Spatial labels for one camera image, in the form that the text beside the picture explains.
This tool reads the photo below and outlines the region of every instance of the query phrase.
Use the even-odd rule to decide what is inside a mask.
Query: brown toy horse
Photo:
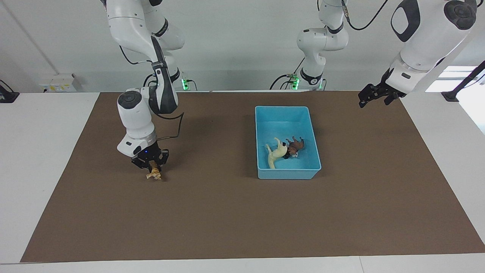
[[[305,141],[300,137],[300,141],[295,139],[295,136],[293,136],[293,141],[286,139],[288,141],[289,146],[288,146],[288,152],[284,156],[285,159],[290,158],[291,156],[293,157],[298,157],[298,151],[303,149],[305,147]]]

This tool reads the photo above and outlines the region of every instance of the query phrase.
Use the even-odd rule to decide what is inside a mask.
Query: brown mat
[[[181,94],[166,182],[116,150],[101,94],[22,262],[485,252],[403,105],[355,92]],[[323,169],[257,179],[254,107],[310,108]],[[154,118],[159,136],[177,122]]]

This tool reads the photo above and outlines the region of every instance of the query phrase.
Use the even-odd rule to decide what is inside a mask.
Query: light blue plastic container
[[[322,169],[308,107],[257,106],[255,113],[260,179],[312,179]],[[277,148],[275,137],[288,145],[286,139],[291,140],[292,136],[298,141],[302,137],[305,148],[298,152],[298,158],[278,159],[276,169],[270,169],[266,144],[274,151]]]

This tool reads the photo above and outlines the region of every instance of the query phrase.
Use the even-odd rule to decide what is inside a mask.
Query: white wall
[[[365,31],[349,30],[351,41],[345,50],[325,54],[327,90],[360,90],[380,80],[402,47],[389,25],[400,1],[390,0]],[[381,3],[351,2],[353,24],[367,23]],[[187,37],[185,47],[174,52],[180,68],[197,81],[199,89],[206,90],[269,88],[277,76],[293,72],[303,58],[296,46],[298,32],[322,26],[316,1],[311,0],[166,0],[163,8],[170,23]],[[0,18],[0,78],[21,92],[41,91],[36,86],[39,75],[54,71],[74,73],[84,91],[93,92],[140,86],[150,73],[148,64],[134,67],[126,63],[111,38],[98,0],[0,0]],[[476,65],[485,59],[484,25],[485,8],[480,8],[468,40],[482,33],[454,64]],[[128,54],[133,60],[143,58]]]

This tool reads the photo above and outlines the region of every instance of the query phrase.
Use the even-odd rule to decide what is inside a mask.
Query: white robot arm
[[[359,93],[359,105],[386,96],[393,100],[412,92],[418,82],[463,42],[476,21],[476,0],[404,0],[392,16],[392,29],[405,43],[374,86]]]
[[[297,45],[305,54],[299,71],[300,89],[315,90],[322,81],[326,59],[324,51],[344,49],[349,42],[349,34],[344,28],[344,13],[341,0],[323,0],[319,13],[323,28],[311,28],[301,31]]]
[[[169,24],[161,14],[162,0],[101,0],[105,4],[111,35],[122,47],[146,55],[151,61],[157,85],[128,89],[119,96],[118,112],[126,127],[126,135],[118,150],[132,158],[140,168],[152,171],[165,164],[168,150],[157,144],[151,113],[173,113],[178,106],[172,82],[180,76],[172,55],[165,58],[164,50],[183,47],[180,30]]]

